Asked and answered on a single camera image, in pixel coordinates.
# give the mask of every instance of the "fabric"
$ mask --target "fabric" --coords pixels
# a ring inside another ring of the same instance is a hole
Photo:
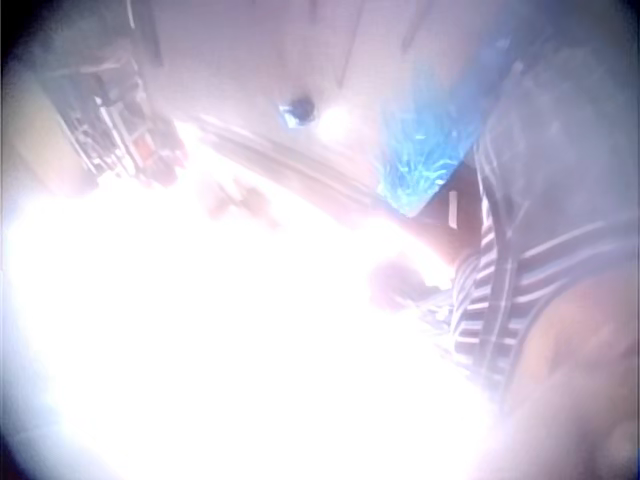
[[[517,63],[476,147],[482,241],[457,270],[449,347],[496,401],[553,299],[637,262],[637,65],[596,40]]]

